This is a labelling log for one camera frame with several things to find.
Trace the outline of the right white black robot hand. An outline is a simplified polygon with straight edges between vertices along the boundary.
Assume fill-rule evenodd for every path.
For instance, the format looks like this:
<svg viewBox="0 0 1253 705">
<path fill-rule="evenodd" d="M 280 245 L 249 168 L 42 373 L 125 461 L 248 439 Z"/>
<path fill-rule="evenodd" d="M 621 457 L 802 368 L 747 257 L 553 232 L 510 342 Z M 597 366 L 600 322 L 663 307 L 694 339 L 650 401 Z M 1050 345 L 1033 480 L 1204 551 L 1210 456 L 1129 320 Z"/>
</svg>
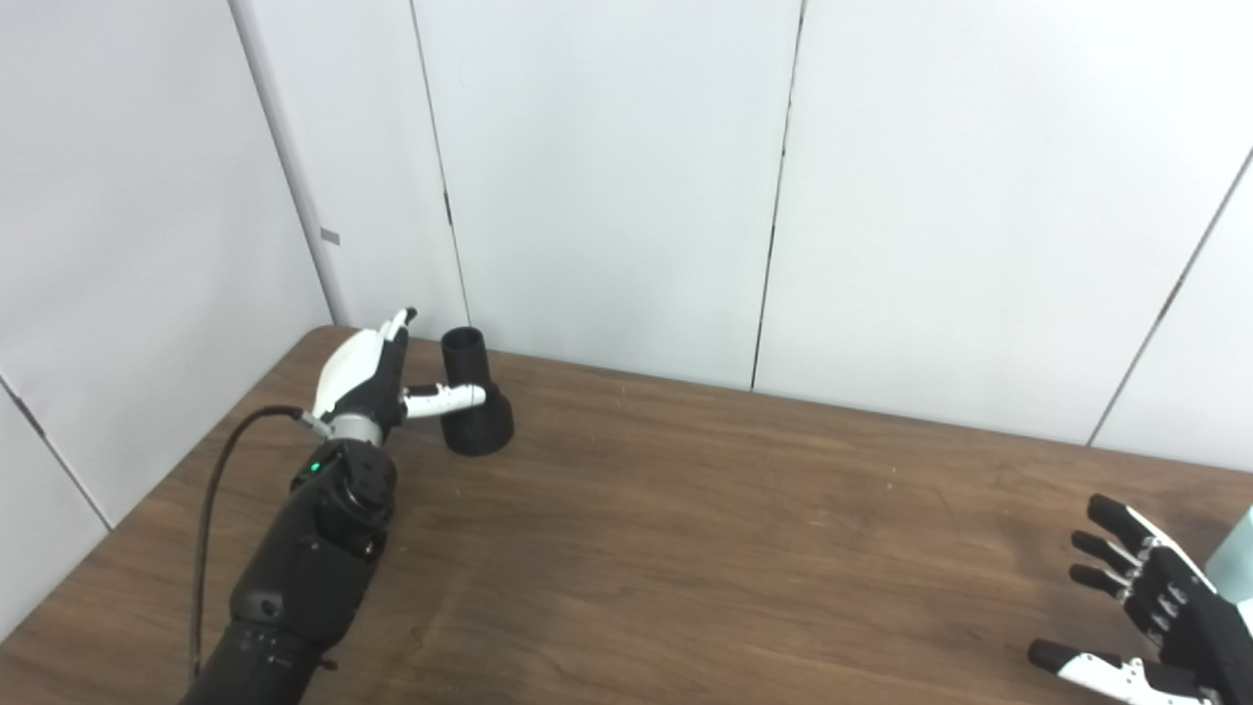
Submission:
<svg viewBox="0 0 1253 705">
<path fill-rule="evenodd" d="M 1105 493 L 1088 500 L 1088 518 L 1105 531 L 1071 533 L 1101 569 L 1073 565 L 1083 589 L 1114 599 L 1157 659 L 1123 659 L 1037 637 L 1027 661 L 1053 677 L 1123 704 L 1249 704 L 1250 624 L 1177 540 L 1130 505 Z"/>
</svg>

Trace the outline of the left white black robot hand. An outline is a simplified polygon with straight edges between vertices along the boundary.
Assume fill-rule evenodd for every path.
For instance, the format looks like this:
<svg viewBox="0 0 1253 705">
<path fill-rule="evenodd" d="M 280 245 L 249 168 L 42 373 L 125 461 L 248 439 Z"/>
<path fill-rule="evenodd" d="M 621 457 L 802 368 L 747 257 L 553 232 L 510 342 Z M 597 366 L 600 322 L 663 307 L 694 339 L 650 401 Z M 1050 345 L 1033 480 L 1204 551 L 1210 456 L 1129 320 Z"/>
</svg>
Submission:
<svg viewBox="0 0 1253 705">
<path fill-rule="evenodd" d="M 340 344 L 317 381 L 309 427 L 326 440 L 380 446 L 388 432 L 417 418 L 440 418 L 487 402 L 479 384 L 403 384 L 403 361 L 413 307 L 398 309 L 382 326 L 363 327 Z"/>
</svg>

